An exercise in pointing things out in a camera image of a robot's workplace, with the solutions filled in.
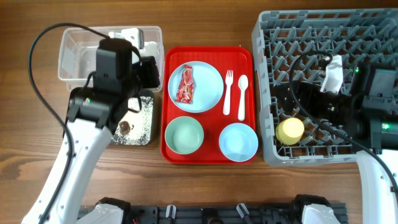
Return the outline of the red snack wrapper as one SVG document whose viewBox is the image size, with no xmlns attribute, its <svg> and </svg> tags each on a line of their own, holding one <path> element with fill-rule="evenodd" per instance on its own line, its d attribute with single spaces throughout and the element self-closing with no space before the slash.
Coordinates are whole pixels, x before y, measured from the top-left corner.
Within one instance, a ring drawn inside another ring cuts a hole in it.
<svg viewBox="0 0 398 224">
<path fill-rule="evenodd" d="M 190 65 L 184 65 L 175 101 L 179 103 L 192 104 L 194 87 L 193 67 Z"/>
</svg>

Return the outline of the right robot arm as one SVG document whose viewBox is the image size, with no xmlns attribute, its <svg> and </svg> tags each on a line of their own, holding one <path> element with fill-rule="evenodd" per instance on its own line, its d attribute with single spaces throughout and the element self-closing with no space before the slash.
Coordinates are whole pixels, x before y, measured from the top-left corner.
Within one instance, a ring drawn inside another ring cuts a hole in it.
<svg viewBox="0 0 398 224">
<path fill-rule="evenodd" d="M 314 84 L 280 84 L 274 94 L 291 112 L 300 101 L 314 120 L 342 126 L 354 141 L 363 197 L 364 223 L 397 223 L 397 70 L 359 62 L 349 95 L 323 91 Z"/>
</svg>

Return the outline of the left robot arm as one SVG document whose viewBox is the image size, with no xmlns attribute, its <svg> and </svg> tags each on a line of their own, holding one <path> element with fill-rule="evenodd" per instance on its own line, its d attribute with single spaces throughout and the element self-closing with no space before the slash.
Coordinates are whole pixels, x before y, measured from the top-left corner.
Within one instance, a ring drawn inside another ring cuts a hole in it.
<svg viewBox="0 0 398 224">
<path fill-rule="evenodd" d="M 96 70 L 72 91 L 63 143 L 36 202 L 23 223 L 75 223 L 97 161 L 111 142 L 128 101 L 159 83 L 153 57 L 139 57 L 127 40 L 106 38 L 96 50 Z"/>
</svg>

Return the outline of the rice and food scraps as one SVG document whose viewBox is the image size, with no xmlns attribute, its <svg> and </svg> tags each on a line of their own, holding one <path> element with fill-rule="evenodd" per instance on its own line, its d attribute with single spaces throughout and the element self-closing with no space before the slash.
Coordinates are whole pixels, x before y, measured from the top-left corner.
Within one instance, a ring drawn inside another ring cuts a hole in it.
<svg viewBox="0 0 398 224">
<path fill-rule="evenodd" d="M 149 144 L 152 132 L 154 99 L 141 97 L 141 110 L 138 113 L 128 111 L 120 120 L 111 144 L 125 146 L 144 146 Z"/>
</svg>

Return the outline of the yellow cup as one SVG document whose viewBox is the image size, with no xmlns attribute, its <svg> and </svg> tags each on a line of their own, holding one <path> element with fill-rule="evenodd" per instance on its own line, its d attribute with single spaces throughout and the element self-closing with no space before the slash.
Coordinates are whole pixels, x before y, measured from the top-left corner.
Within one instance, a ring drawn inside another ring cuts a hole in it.
<svg viewBox="0 0 398 224">
<path fill-rule="evenodd" d="M 304 130 L 304 124 L 300 119 L 288 118 L 277 125 L 275 135 L 282 144 L 294 145 L 300 141 Z"/>
</svg>

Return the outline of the white tissue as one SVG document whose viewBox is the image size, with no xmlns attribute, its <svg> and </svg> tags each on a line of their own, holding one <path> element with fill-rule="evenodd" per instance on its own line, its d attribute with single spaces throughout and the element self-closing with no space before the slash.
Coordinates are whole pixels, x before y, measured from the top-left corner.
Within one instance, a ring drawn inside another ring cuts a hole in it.
<svg viewBox="0 0 398 224">
<path fill-rule="evenodd" d="M 158 62 L 160 59 L 160 47 L 161 45 L 158 42 L 144 42 L 144 47 L 140 49 L 140 55 L 142 57 L 153 56 L 155 60 Z"/>
</svg>

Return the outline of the green bowl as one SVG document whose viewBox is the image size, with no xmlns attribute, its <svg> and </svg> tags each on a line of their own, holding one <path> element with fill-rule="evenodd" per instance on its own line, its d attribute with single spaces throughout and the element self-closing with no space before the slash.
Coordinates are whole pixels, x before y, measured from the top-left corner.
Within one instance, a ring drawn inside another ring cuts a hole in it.
<svg viewBox="0 0 398 224">
<path fill-rule="evenodd" d="M 197 151 L 204 140 L 202 125 L 190 116 L 180 116 L 171 120 L 165 129 L 166 145 L 180 155 L 192 154 Z"/>
</svg>

